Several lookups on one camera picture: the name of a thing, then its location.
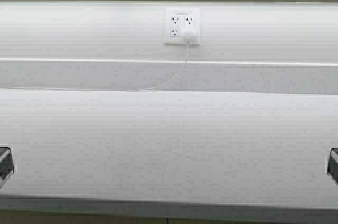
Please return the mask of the right robot base metal frame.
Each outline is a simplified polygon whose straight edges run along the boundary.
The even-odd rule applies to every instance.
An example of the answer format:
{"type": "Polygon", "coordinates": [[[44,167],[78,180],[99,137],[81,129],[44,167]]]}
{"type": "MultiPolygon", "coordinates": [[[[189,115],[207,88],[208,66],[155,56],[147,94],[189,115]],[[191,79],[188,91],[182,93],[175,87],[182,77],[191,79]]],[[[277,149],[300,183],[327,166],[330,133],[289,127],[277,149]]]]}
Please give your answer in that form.
{"type": "Polygon", "coordinates": [[[338,183],[338,156],[337,148],[330,150],[330,155],[327,163],[327,174],[337,184],[338,183]]]}

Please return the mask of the left robot base metal frame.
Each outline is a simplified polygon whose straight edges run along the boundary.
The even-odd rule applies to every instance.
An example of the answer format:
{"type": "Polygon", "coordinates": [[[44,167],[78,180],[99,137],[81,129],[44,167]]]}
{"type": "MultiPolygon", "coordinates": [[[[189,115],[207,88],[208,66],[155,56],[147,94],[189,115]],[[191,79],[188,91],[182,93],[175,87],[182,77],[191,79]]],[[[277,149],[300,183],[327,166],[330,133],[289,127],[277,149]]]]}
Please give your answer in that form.
{"type": "Polygon", "coordinates": [[[7,180],[14,174],[14,162],[12,151],[9,147],[1,147],[1,161],[0,161],[0,187],[7,182],[7,180]]]}

